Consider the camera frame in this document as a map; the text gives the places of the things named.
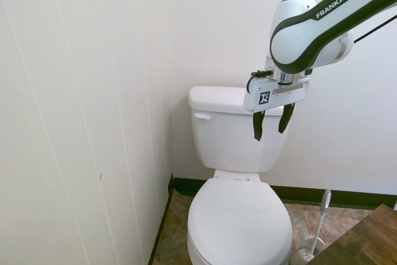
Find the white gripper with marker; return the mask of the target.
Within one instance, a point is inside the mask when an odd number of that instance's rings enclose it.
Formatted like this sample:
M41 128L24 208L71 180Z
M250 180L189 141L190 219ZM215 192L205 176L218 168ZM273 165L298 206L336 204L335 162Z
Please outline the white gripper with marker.
M310 78L303 77L290 85L282 86L271 78L252 79L244 96L243 106L253 113L254 138L261 140L265 110L283 106L279 133L283 133L292 118L295 103L306 99Z

